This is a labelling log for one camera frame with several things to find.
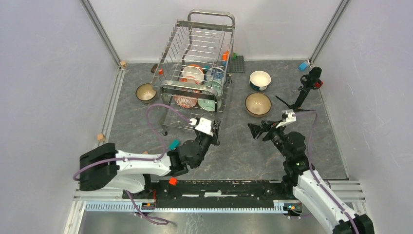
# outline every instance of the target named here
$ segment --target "white wall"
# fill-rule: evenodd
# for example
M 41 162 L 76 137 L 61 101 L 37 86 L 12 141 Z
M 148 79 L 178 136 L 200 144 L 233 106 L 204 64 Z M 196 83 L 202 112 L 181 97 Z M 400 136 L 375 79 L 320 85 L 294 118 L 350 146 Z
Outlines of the white wall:
M 0 3 L 0 233 L 62 233 L 116 65 L 80 1 Z
M 352 178 L 377 233 L 413 228 L 413 1 L 351 1 L 316 64 Z
M 247 59 L 311 56 L 340 0 L 91 0 L 122 60 L 159 61 L 176 19 L 193 8 L 235 16 L 234 51 Z M 194 16 L 193 21 L 211 20 Z M 230 23 L 230 20 L 211 22 Z

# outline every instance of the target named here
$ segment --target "light green plate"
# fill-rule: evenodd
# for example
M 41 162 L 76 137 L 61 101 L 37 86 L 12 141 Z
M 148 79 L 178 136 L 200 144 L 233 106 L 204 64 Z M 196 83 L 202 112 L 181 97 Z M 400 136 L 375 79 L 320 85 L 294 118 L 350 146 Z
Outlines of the light green plate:
M 205 86 L 212 86 L 217 92 L 218 95 L 221 95 L 221 84 L 215 82 L 215 81 L 207 81 L 204 83 Z M 222 102 L 218 102 L 218 109 L 221 107 Z M 198 100 L 198 105 L 206 110 L 206 111 L 215 111 L 215 102 L 212 100 L 206 100 L 206 99 L 199 99 Z

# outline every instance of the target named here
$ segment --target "metal corner post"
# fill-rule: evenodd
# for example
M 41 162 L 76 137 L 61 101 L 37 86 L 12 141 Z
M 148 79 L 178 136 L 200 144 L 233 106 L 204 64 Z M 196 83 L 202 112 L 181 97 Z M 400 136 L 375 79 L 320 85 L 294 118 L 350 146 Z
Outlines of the metal corner post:
M 82 3 L 83 7 L 85 8 L 86 13 L 88 13 L 88 16 L 90 17 L 95 29 L 97 30 L 100 38 L 102 39 L 103 43 L 105 43 L 106 47 L 109 50 L 109 53 L 111 54 L 114 62 L 116 65 L 119 66 L 120 63 L 120 58 L 113 47 L 111 40 L 108 37 L 108 34 L 106 34 L 105 29 L 102 26 L 102 23 L 100 22 L 99 18 L 97 17 L 96 12 L 94 11 L 92 4 L 90 3 L 89 0 L 80 0 Z
M 334 27 L 337 24 L 337 21 L 340 19 L 343 11 L 346 9 L 348 3 L 350 0 L 341 0 L 340 4 L 338 5 L 333 17 L 331 18 L 330 22 L 327 25 L 327 28 L 325 29 L 323 35 L 321 36 L 321 39 L 319 43 L 317 44 L 313 54 L 311 55 L 309 62 L 313 63 L 317 57 L 319 56 L 322 48 L 324 47 L 326 41 L 328 40 L 331 32 L 333 31 Z

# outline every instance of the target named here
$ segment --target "beige bowl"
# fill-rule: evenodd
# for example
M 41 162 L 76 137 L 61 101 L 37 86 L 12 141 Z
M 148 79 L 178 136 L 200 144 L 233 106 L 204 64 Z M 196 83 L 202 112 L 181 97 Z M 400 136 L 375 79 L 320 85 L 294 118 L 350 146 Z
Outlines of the beige bowl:
M 245 107 L 250 115 L 263 117 L 271 110 L 271 100 L 265 94 L 253 93 L 246 97 Z
M 136 89 L 136 97 L 144 103 L 150 103 L 155 99 L 156 91 L 151 84 L 142 84 Z

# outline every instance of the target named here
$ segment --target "metal wire shelf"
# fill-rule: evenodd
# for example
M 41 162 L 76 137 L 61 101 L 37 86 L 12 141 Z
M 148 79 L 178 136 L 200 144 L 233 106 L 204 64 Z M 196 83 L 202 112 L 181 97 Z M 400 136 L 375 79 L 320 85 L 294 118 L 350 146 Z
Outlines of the metal wire shelf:
M 232 24 L 193 22 L 190 17 L 192 14 L 229 17 Z M 228 12 L 192 10 L 188 15 L 188 21 L 177 21 L 151 82 L 151 85 L 159 90 L 164 104 L 172 106 L 188 118 L 210 116 L 215 121 L 221 121 L 221 126 L 223 125 L 225 109 L 229 103 L 230 86 L 233 82 L 227 74 L 227 67 L 230 62 L 229 55 L 232 54 L 234 29 L 235 18 Z M 207 83 L 206 86 L 205 75 L 202 73 L 201 75 L 198 71 L 189 72 L 197 83 L 181 82 L 181 79 L 185 78 L 182 70 L 194 64 L 207 72 L 209 69 L 222 69 L 223 79 L 227 78 L 227 83 L 221 90 L 211 86 L 213 82 Z M 208 78 L 217 81 L 213 76 Z M 178 95 L 197 100 L 212 100 L 215 111 L 208 112 L 198 104 L 190 109 L 183 108 L 173 98 Z M 183 123 L 174 112 L 168 110 L 161 118 L 161 125 L 164 134 L 167 134 L 167 127 L 193 129 L 192 126 Z

